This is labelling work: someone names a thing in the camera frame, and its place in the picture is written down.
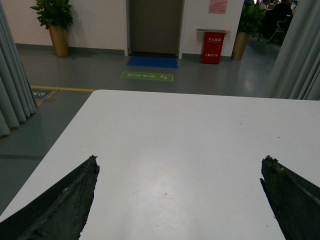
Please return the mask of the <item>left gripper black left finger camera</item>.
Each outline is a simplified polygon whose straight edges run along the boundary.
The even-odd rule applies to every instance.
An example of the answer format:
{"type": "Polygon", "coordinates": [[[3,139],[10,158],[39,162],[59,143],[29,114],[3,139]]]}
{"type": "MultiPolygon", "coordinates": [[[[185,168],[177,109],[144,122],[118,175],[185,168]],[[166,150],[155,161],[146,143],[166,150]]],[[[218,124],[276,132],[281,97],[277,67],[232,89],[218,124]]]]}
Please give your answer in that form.
{"type": "Polygon", "coordinates": [[[96,156],[0,223],[2,240],[78,240],[88,221],[100,167],[96,156]]]}

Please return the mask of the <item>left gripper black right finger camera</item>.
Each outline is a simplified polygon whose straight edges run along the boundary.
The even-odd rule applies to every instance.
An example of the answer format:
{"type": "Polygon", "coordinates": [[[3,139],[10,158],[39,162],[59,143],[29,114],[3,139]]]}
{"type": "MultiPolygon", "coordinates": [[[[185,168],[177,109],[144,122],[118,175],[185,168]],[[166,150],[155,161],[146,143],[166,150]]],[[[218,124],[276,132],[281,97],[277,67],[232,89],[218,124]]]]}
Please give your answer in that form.
{"type": "Polygon", "coordinates": [[[286,240],[320,238],[320,188],[266,156],[260,183],[286,240]]]}

